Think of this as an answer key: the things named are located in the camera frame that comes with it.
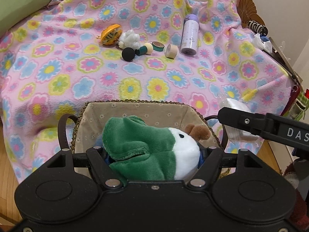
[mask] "green tape roll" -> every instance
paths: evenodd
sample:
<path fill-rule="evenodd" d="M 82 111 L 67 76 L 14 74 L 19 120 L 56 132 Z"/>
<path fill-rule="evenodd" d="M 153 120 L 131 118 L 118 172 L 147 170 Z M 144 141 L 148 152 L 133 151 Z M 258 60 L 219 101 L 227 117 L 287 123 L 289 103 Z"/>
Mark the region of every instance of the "green tape roll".
<path fill-rule="evenodd" d="M 152 42 L 152 46 L 155 51 L 163 51 L 164 50 L 164 44 L 160 42 Z"/>

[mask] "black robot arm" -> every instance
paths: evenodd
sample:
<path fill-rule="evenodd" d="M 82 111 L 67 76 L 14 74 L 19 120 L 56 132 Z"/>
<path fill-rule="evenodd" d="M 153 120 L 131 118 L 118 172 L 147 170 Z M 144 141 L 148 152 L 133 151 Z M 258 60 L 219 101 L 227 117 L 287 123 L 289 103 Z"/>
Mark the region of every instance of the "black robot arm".
<path fill-rule="evenodd" d="M 221 109 L 218 119 L 308 149 L 305 141 L 295 141 L 299 131 L 306 137 L 308 125 L 230 108 Z M 288 221 L 295 190 L 281 175 L 247 149 L 229 154 L 199 146 L 205 162 L 189 182 L 129 181 L 125 187 L 104 162 L 103 148 L 78 154 L 64 149 L 16 189 L 24 219 L 12 232 L 298 231 Z M 87 168 L 91 178 L 76 173 L 76 167 Z M 218 179 L 222 168 L 231 167 L 235 173 Z"/>

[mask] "brown plush antler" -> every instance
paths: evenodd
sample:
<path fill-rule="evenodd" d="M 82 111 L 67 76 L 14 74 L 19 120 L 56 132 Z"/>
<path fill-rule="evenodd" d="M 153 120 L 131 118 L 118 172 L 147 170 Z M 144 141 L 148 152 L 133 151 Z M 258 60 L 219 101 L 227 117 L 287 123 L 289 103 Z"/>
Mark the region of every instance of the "brown plush antler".
<path fill-rule="evenodd" d="M 186 134 L 190 135 L 194 126 L 195 126 L 195 124 L 187 124 L 186 127 L 184 128 L 184 132 Z"/>
<path fill-rule="evenodd" d="M 207 140 L 210 138 L 211 133 L 206 125 L 188 124 L 185 128 L 185 133 L 190 135 L 196 142 L 199 140 Z"/>

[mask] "green striped bag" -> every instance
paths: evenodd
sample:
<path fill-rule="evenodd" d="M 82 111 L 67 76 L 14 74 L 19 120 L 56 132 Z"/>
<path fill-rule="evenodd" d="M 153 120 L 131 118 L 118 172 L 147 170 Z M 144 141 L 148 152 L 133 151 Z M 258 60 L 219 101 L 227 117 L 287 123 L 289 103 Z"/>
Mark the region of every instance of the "green striped bag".
<path fill-rule="evenodd" d="M 305 114 L 309 108 L 309 99 L 304 94 L 300 93 L 290 109 L 283 115 L 284 117 L 291 118 L 294 120 L 305 119 Z"/>

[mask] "wooden floor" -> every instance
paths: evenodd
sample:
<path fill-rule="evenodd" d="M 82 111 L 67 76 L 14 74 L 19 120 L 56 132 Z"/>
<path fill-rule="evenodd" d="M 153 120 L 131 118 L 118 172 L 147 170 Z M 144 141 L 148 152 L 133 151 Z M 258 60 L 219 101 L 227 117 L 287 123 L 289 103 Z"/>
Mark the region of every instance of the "wooden floor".
<path fill-rule="evenodd" d="M 280 173 L 279 166 L 268 142 L 263 143 L 258 157 Z M 14 192 L 17 186 L 17 179 L 10 166 L 4 146 L 3 129 L 0 127 L 0 217 L 14 224 L 21 220 L 21 216 L 14 202 Z"/>

